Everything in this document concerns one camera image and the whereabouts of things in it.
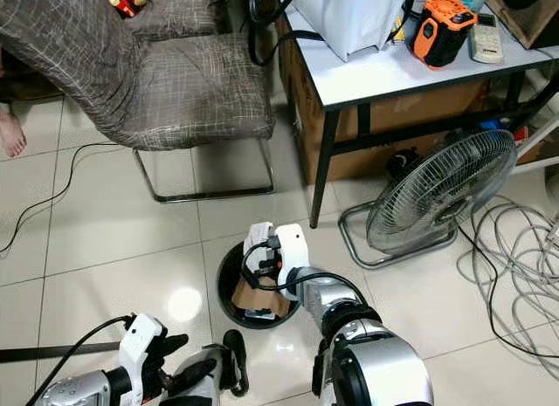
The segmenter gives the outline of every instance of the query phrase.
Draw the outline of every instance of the remote control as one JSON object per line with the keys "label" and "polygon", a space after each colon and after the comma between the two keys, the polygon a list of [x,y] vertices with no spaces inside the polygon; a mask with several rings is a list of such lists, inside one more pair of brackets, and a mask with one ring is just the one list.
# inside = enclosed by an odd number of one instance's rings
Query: remote control
{"label": "remote control", "polygon": [[470,32],[472,58],[480,63],[502,63],[503,49],[499,26],[494,15],[479,14]]}

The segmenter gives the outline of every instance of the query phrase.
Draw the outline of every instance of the tile floor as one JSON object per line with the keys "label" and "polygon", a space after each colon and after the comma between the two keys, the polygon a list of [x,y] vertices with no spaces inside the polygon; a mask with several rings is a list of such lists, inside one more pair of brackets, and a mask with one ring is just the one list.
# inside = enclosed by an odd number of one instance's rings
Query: tile floor
{"label": "tile floor", "polygon": [[[216,295],[224,254],[252,223],[299,222],[313,263],[356,282],[385,323],[425,358],[437,404],[558,404],[557,381],[493,338],[477,290],[455,268],[456,258],[468,249],[463,238],[378,272],[354,265],[337,230],[338,216],[377,195],[384,179],[329,184],[320,226],[309,229],[312,187],[300,185],[285,105],[278,99],[275,107],[279,121],[272,153],[278,192],[270,196],[160,205],[150,199],[128,149],[86,149],[70,191],[26,221],[0,258],[0,348],[71,344],[109,317],[147,312],[171,333],[190,336],[188,346],[168,358],[165,368],[172,371],[185,355],[220,341],[228,328],[236,327]],[[75,148],[105,140],[69,100],[20,105],[17,111],[30,146],[15,160],[0,159],[1,246],[23,207],[64,187]],[[251,186],[266,179],[258,147],[249,141],[144,156],[161,192]],[[503,193],[555,214],[542,171],[511,177]],[[510,296],[503,289],[498,306],[506,308]],[[188,308],[181,304],[185,297]],[[538,343],[557,347],[550,324],[535,316],[528,323]],[[242,400],[223,395],[225,405],[318,404],[308,392],[320,335],[305,312],[299,310],[270,331],[242,331],[251,390]],[[121,336],[113,327],[94,341]],[[23,404],[54,362],[0,365],[0,404]],[[59,377],[115,364],[114,353],[77,356]]]}

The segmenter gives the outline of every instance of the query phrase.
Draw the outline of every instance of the black trash can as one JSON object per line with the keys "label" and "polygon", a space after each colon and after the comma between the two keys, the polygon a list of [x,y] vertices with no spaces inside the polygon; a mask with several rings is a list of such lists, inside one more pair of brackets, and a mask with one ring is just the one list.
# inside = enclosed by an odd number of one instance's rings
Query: black trash can
{"label": "black trash can", "polygon": [[243,243],[239,243],[227,253],[219,266],[219,271],[217,273],[217,296],[219,297],[219,303],[225,314],[235,323],[249,329],[270,329],[289,320],[299,308],[298,301],[291,302],[289,305],[289,312],[285,317],[279,318],[276,315],[274,320],[245,317],[245,309],[238,308],[231,302],[231,297],[235,292],[238,278],[240,277],[242,261]]}

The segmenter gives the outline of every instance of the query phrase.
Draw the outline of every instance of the human foot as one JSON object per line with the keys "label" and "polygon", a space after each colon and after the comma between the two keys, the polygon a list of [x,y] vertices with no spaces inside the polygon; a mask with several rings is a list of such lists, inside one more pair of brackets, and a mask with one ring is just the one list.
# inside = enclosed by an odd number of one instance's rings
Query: human foot
{"label": "human foot", "polygon": [[0,109],[0,139],[9,157],[20,155],[27,145],[19,120]]}

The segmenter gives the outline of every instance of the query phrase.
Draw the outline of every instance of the fan base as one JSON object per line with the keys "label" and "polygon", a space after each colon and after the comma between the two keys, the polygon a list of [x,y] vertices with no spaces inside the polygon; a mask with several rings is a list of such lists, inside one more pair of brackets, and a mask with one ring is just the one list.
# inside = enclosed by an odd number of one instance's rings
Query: fan base
{"label": "fan base", "polygon": [[456,240],[456,236],[458,236],[458,231],[453,230],[448,233],[447,236],[440,238],[439,240],[419,249],[415,249],[413,251],[407,251],[405,253],[400,253],[398,255],[389,255],[386,258],[380,258],[377,260],[367,261],[363,260],[359,257],[355,245],[351,236],[349,235],[349,228],[348,228],[348,218],[352,217],[356,214],[360,214],[364,211],[369,211],[371,206],[375,203],[375,201],[371,201],[369,203],[362,203],[360,205],[356,205],[348,210],[342,212],[340,219],[338,220],[338,227],[340,228],[340,232],[342,233],[343,241],[345,242],[346,246],[348,247],[349,254],[351,258],[359,265],[361,268],[375,270],[384,268],[385,266],[389,266],[395,264],[396,262],[401,262],[403,260],[413,258],[414,256],[422,255],[428,253],[430,251],[436,251],[438,249],[443,249],[446,246],[451,245]]}

